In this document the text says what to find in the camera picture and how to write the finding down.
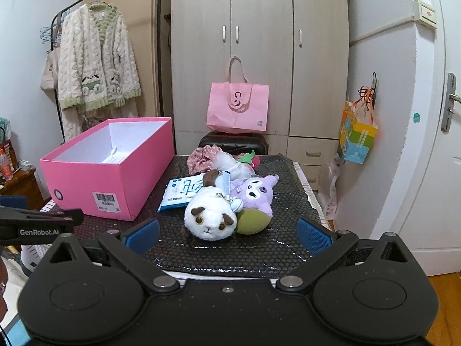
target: wardrobe handle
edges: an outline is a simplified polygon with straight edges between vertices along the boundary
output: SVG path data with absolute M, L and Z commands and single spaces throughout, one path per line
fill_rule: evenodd
M 307 157 L 320 157 L 322 155 L 321 152 L 308 152 L 306 151 L 306 156 Z

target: barcode label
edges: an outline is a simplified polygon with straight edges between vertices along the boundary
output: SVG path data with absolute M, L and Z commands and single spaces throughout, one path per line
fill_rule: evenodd
M 105 201 L 105 202 L 114 202 L 115 201 L 114 195 L 112 195 L 112 194 L 98 194 L 98 193 L 96 193 L 96 197 L 98 198 L 98 200 L 102 200 L 102 201 Z
M 101 192 L 93 192 L 93 197 L 98 210 L 102 212 L 121 213 L 118 205 L 117 196 L 115 194 L 106 194 Z

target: plush ear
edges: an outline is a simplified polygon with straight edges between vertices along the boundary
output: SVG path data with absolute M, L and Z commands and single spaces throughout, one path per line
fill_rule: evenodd
M 227 213 L 223 213 L 223 219 L 224 224 L 227 226 L 232 225 L 234 223 L 234 220 Z
M 278 182 L 278 175 L 267 176 L 266 179 L 269 180 L 269 184 L 271 185 L 271 187 L 274 187 Z
M 220 175 L 218 169 L 211 169 L 203 175 L 203 187 L 216 186 L 216 178 Z
M 192 208 L 191 214 L 192 216 L 197 216 L 198 214 L 202 213 L 204 211 L 204 207 L 199 206 L 199 208 Z

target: light switch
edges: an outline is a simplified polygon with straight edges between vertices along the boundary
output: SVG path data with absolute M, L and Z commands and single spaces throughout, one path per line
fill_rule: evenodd
M 437 23 L 437 20 L 435 18 L 435 12 L 431 11 L 430 9 L 425 7 L 424 5 L 421 5 L 421 15 L 423 17 L 426 17 L 431 22 Z
M 430 29 L 437 28 L 437 15 L 435 9 L 422 0 L 413 1 L 413 19 L 415 22 L 429 27 Z

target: fuzzy cardigan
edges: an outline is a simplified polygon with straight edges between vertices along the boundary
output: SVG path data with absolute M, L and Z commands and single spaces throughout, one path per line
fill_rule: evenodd
M 62 26 L 59 104 L 79 113 L 122 107 L 141 95 L 133 48 L 123 16 L 105 3 L 87 4 Z

